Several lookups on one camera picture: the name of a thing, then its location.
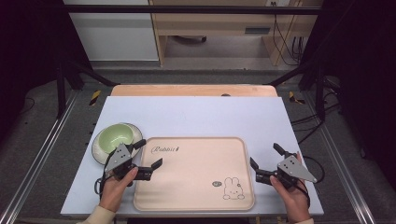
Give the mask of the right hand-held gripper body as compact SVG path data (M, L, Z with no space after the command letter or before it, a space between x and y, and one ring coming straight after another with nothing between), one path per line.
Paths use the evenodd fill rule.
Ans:
M285 189L297 186L299 180L317 183L318 180L298 161L296 154L287 154L274 171L265 171L255 164L255 181L270 185L270 177L275 176Z

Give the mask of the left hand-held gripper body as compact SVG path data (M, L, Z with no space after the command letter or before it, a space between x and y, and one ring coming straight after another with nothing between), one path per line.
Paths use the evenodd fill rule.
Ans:
M122 180L127 173L136 167L133 163L132 153L138 149L133 149L131 145L119 144L109 157L109 161L105 166L105 172L110 176L114 176L117 180ZM135 180L150 181L153 170L151 167L138 167Z

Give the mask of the person's right hand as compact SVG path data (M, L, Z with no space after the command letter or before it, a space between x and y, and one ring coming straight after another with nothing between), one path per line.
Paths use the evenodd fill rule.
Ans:
M306 187L303 180L298 182L298 188L285 189L282 183L273 175L270 176L273 188L282 198L289 224L295 224L312 218L309 214L308 199L306 197Z

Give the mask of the person's left hand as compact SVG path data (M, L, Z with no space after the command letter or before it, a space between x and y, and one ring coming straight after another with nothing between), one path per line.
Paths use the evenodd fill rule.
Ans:
M99 205L106 210L116 213L120 208L122 196L127 186L135 179L138 168L130 170L122 180L110 177L104 186Z

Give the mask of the green ceramic bowl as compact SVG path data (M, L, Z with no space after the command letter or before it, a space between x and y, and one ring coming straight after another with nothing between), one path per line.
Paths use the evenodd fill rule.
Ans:
M132 128L124 123L110 125L99 133L99 147L105 152L110 153L119 144L130 145L134 140Z

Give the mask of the beige tray with rabbit print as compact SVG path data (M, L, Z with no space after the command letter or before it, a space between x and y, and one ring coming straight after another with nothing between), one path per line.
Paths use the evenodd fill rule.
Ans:
M153 137L140 164L162 160L135 186L134 207L145 212L247 211L254 202L247 151L237 137Z

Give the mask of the yellow and black tape strip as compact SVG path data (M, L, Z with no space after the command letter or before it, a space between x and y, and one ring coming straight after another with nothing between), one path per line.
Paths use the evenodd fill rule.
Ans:
M90 100L90 102L89 102L89 105L95 105L95 103L96 103L96 101L97 101L97 99L98 99L100 93L101 93L101 91L99 91L99 90L97 90L97 91L95 91L95 92L93 93L92 98L91 98L91 100Z
M292 103L296 103L299 105L305 105L305 100L297 99L295 97L293 91L289 91L289 99L290 99L290 102L292 102Z

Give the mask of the white cabinet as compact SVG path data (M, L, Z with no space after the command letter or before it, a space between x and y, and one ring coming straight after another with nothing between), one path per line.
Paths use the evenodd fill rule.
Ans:
M70 13L90 61L158 61L149 13Z

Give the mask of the black object under desk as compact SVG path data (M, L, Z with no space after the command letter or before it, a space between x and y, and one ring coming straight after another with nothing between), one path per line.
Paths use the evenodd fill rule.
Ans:
M174 35L173 38L181 43L205 43L207 40L204 35Z

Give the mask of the light wooden desk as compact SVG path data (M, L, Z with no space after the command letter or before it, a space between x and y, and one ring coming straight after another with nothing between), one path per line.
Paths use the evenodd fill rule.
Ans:
M148 0L152 6L321 7L323 0ZM278 65L291 51L294 36L308 37L315 15L162 14L151 15L160 62L164 62L167 38L174 35L256 35L272 64Z

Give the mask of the aluminium floor rail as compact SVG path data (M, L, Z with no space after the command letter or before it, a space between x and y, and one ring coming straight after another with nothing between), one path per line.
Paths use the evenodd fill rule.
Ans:
M56 143L58 136L60 135L69 115L72 111L76 100L79 96L79 91L71 91L66 101L65 109L61 113L60 117L57 118L52 125L45 141L41 148L38 150L35 159L29 167L26 175L24 176L21 184L15 192L12 200L8 204L0 216L0 224L13 224L16 220L22 206L24 205L26 198L30 194L34 183L36 182L42 167L44 166L49 154L51 153L54 144Z
M299 144L308 166L315 174L323 176L322 181L315 184L324 211L318 219L334 224L376 224L350 170L350 158L342 153L352 146L352 139L339 111L340 105L330 96L325 105L325 120L314 116L311 122L317 129Z

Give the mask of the black metal frame stand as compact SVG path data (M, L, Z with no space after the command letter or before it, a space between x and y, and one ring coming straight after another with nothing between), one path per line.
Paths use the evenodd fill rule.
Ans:
M75 72L69 72L64 74L63 68L70 67L75 70ZM88 75L89 77L97 80L99 83L102 83L108 87L115 87L117 83L111 81L105 77L100 76L90 66L85 66L81 63L77 63L76 61L67 61L60 63L56 68L56 83L57 83L57 96L58 96L58 114L57 118L59 119L66 110L66 99L65 99L65 84L64 81L67 80L71 85L73 90L81 90L84 86L84 82L82 81L80 74Z
M313 60L309 60L306 63L302 63L295 69L289 71L286 75L269 82L269 85L277 87L281 83L300 74L302 74L303 77L300 79L298 86L302 91L308 90L312 87L312 85L316 86L315 111L317 112L318 118L321 121L324 121L325 109L323 100L323 89L325 76L321 62L314 62Z

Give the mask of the black horizontal frame bar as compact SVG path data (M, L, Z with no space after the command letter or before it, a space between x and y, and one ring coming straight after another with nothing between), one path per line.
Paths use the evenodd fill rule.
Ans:
M65 5L64 9L70 13L319 15L322 12L320 7Z

